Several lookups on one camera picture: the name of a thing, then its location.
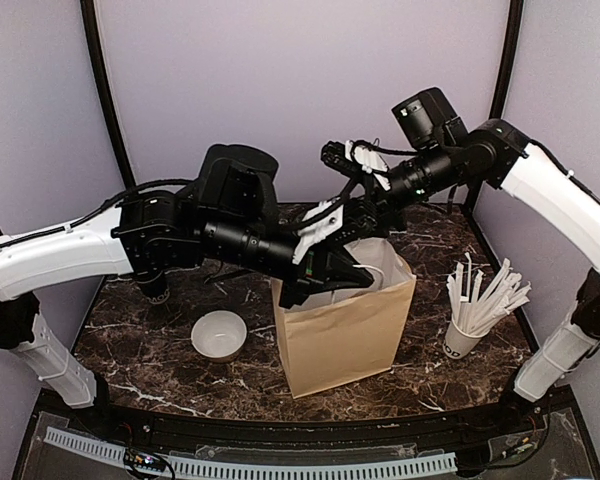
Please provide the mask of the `brown paper bag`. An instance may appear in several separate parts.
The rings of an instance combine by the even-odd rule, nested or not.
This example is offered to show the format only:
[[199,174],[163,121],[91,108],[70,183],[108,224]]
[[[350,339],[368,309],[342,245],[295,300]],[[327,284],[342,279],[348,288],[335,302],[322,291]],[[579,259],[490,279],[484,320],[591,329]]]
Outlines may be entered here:
[[370,287],[315,294],[284,309],[282,282],[271,282],[279,356],[295,398],[389,370],[402,338],[416,287],[410,266],[383,238],[346,249],[373,276]]

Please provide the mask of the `black paper coffee cup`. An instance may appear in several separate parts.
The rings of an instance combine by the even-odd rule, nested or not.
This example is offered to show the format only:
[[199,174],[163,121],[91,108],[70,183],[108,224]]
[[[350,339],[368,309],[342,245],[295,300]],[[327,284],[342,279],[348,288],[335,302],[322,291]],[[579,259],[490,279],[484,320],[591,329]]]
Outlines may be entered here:
[[152,305],[165,303],[170,296],[170,288],[167,281],[160,277],[149,282],[137,282],[143,295]]

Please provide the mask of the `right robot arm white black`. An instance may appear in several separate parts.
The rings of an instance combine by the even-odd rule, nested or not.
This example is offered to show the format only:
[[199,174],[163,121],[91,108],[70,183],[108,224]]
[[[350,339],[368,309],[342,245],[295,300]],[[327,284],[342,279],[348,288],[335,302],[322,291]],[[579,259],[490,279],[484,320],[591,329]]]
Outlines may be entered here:
[[514,432],[567,371],[600,345],[600,200],[540,142],[500,119],[468,131],[437,87],[391,110],[412,147],[386,173],[376,197],[383,220],[452,186],[484,181],[523,202],[561,232],[591,262],[576,303],[544,345],[512,377],[490,413],[501,434]]

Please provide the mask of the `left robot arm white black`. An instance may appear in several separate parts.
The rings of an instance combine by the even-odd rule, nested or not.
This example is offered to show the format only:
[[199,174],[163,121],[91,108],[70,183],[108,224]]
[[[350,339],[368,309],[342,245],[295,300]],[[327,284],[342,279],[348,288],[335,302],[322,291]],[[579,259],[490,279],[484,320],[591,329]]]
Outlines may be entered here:
[[279,304],[365,288],[373,276],[335,233],[357,186],[372,189],[372,171],[351,159],[336,168],[347,184],[298,222],[283,224],[274,189],[277,161],[246,145],[216,144],[193,180],[147,182],[106,200],[86,216],[35,232],[0,230],[0,349],[22,359],[100,436],[121,427],[108,386],[55,337],[36,297],[39,288],[92,276],[131,277],[154,304],[169,295],[165,273],[206,259],[279,279]]

